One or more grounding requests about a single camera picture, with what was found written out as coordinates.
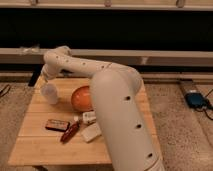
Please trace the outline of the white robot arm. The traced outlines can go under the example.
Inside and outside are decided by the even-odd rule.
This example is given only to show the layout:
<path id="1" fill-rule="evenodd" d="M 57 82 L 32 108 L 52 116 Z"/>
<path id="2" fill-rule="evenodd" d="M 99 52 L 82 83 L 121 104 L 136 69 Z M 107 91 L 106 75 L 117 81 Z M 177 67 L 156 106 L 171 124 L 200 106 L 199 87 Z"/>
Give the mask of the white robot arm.
<path id="1" fill-rule="evenodd" d="M 62 70 L 90 79 L 92 107 L 115 171 L 165 171 L 135 99 L 142 86 L 136 69 L 73 57 L 67 46 L 46 51 L 43 60 L 46 80 Z"/>

